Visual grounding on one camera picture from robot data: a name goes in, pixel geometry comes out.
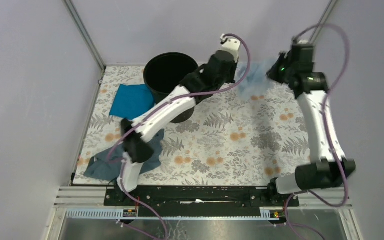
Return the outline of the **light blue trash bag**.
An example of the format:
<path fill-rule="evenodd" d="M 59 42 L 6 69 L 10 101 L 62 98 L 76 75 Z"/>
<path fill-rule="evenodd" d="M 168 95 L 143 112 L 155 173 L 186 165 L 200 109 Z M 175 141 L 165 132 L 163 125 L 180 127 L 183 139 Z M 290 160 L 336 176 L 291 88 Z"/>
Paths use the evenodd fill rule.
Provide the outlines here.
<path fill-rule="evenodd" d="M 235 87 L 237 95 L 245 101 L 251 97 L 263 96 L 272 89 L 275 83 L 266 77 L 266 73 L 275 62 L 274 58 L 252 61 L 246 78 Z"/>

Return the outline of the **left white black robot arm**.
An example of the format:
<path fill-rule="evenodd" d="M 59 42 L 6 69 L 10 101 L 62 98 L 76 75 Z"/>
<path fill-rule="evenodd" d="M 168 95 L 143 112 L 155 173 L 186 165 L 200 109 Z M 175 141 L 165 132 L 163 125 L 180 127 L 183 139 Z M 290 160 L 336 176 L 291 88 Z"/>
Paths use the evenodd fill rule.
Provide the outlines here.
<path fill-rule="evenodd" d="M 150 141 L 168 123 L 189 119 L 195 106 L 223 92 L 224 84 L 233 84 L 238 58 L 237 51 L 217 50 L 206 64 L 198 65 L 186 54 L 169 52 L 145 66 L 143 79 L 156 104 L 141 116 L 120 123 L 124 154 L 115 197 L 122 205 L 135 200 L 142 167 L 155 153 Z"/>

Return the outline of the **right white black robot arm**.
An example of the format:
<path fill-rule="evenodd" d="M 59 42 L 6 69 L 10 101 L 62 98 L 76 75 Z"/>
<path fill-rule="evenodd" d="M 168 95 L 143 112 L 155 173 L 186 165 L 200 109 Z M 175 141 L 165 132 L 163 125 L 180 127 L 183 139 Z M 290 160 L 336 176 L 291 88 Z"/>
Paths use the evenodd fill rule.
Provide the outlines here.
<path fill-rule="evenodd" d="M 281 205 L 287 194 L 301 191 L 337 188 L 356 170 L 338 141 L 327 99 L 329 86 L 322 72 L 314 71 L 314 46 L 292 43 L 288 52 L 281 52 L 266 76 L 286 84 L 303 114 L 308 133 L 310 163 L 296 167 L 293 174 L 272 179 L 267 201 Z"/>

